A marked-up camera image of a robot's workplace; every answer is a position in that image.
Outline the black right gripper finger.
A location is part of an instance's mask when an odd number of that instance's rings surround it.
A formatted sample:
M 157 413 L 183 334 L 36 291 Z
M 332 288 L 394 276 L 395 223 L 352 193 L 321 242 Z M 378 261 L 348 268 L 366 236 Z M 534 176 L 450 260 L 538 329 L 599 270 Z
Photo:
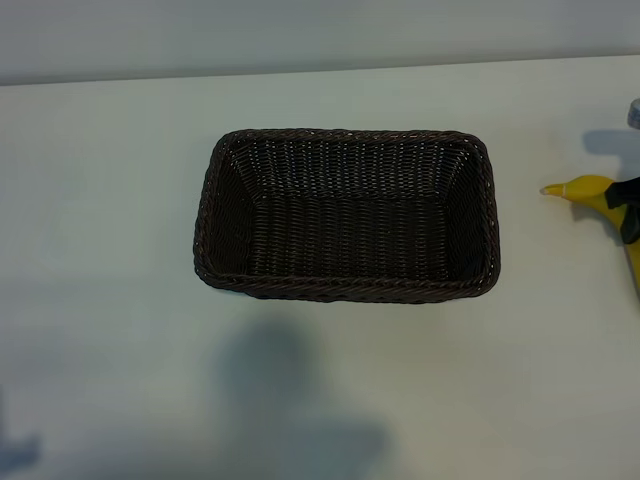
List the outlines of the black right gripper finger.
M 605 199 L 609 209 L 623 205 L 638 208 L 640 206 L 640 178 L 613 182 L 605 191 Z
M 625 245 L 631 245 L 640 239 L 640 212 L 637 205 L 626 206 L 621 223 L 621 239 Z

